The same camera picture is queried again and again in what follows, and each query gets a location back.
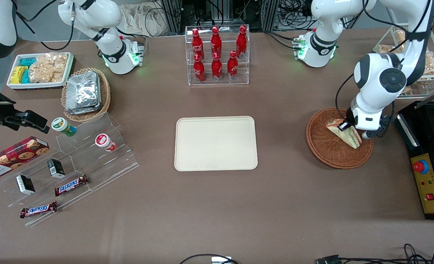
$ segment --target table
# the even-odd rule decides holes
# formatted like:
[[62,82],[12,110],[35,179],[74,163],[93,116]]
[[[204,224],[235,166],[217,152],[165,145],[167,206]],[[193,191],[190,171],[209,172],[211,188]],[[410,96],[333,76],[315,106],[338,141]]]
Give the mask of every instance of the table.
[[[24,227],[0,192],[0,264],[177,264],[200,253],[242,264],[312,263],[330,254],[403,257],[404,243],[432,254],[434,221],[423,220],[396,128],[374,139],[371,158],[352,170],[321,163],[305,138],[309,118],[334,105],[339,85],[385,31],[345,30],[336,56],[322,69],[294,61],[289,49],[252,34],[250,84],[234,87],[189,87],[182,36],[150,38],[143,67],[124,76],[106,68],[92,41],[73,41],[65,50],[77,58],[75,69],[96,67],[106,74],[109,112],[140,167],[33,228]],[[21,41],[15,52],[45,51]],[[62,116],[60,90],[2,92],[20,110],[49,120]],[[349,82],[339,104],[348,106],[357,92]],[[409,103],[401,101],[397,109]],[[175,170],[178,119],[234,115],[255,120],[256,169]],[[0,127],[0,150],[29,135],[52,144],[59,134]]]

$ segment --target coca-cola bottle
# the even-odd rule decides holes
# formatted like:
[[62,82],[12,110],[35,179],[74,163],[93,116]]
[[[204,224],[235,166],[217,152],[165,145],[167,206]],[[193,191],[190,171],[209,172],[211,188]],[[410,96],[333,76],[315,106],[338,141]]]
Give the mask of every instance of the coca-cola bottle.
[[219,83],[223,79],[222,63],[220,62],[220,55],[217,52],[212,54],[214,60],[212,61],[212,78],[214,82]]
[[200,60],[204,60],[204,44],[199,36],[199,30],[197,28],[192,29],[192,51],[194,54],[200,55]]
[[248,38],[246,36],[246,27],[240,27],[240,33],[237,37],[237,57],[245,58],[246,57],[246,48],[247,48]]
[[212,37],[210,38],[210,45],[212,48],[212,54],[217,52],[220,57],[222,56],[222,39],[218,34],[218,27],[212,27]]
[[227,70],[228,70],[228,79],[230,81],[236,80],[238,74],[238,60],[237,60],[237,52],[234,50],[230,51],[230,59],[228,59]]
[[198,84],[205,82],[204,64],[200,61],[200,55],[194,54],[194,73]]

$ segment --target wicker basket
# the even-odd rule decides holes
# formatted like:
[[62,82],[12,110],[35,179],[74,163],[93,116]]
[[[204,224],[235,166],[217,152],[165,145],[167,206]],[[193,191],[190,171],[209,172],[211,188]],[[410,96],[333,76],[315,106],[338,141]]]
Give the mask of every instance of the wicker basket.
[[[65,116],[72,121],[86,122],[92,118],[95,118],[103,114],[104,112],[107,112],[107,109],[109,108],[109,104],[111,103],[111,89],[109,88],[109,83],[106,80],[106,76],[104,76],[104,73],[102,73],[100,70],[88,67],[86,69],[78,70],[74,72],[72,75],[80,75],[90,70],[92,72],[98,73],[99,75],[99,79],[100,79],[99,83],[101,86],[101,102],[103,102],[103,108],[101,108],[101,110],[99,111],[89,112],[89,113],[84,113],[79,115],[71,115],[67,111],[64,111]],[[64,83],[64,87],[62,88],[62,98],[61,98],[62,106],[64,108],[66,102],[66,89],[67,89],[67,83]]]
[[373,151],[373,140],[363,140],[352,148],[326,128],[332,119],[339,119],[335,108],[326,108],[314,114],[306,125],[306,140],[313,154],[322,162],[337,169],[353,169],[364,164]]

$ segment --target cookie image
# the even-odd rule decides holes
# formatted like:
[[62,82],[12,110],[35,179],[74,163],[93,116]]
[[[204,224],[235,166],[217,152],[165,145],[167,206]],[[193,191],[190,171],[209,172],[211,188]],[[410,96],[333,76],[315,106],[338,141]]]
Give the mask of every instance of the cookie image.
[[0,164],[7,165],[10,163],[11,161],[8,160],[7,155],[3,155],[0,157]]
[[27,147],[29,147],[32,150],[37,149],[40,145],[36,140],[30,140],[28,141],[28,143],[26,144]]
[[18,167],[22,166],[24,163],[17,163],[10,166],[12,169],[17,169]]
[[24,152],[22,154],[19,154],[18,158],[21,160],[27,160],[34,156],[34,153],[32,152]]
[[49,152],[49,148],[48,148],[48,147],[43,147],[43,148],[38,149],[38,150],[36,151],[36,154],[38,154],[38,155],[42,155],[42,154],[45,154],[45,153],[47,153],[47,152]]

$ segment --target bottle cap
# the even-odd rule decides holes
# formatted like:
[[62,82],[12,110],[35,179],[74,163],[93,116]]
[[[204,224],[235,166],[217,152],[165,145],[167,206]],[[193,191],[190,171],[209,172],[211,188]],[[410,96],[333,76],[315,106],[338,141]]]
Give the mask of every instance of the bottle cap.
[[107,147],[111,143],[111,138],[106,134],[96,136],[95,143],[98,147]]
[[54,121],[52,121],[51,127],[57,132],[62,132],[64,129],[67,128],[68,124],[69,122],[67,122],[65,118],[57,117],[56,119],[54,119]]
[[212,57],[214,58],[214,60],[220,60],[220,54],[218,54],[218,52],[214,52],[212,54]]

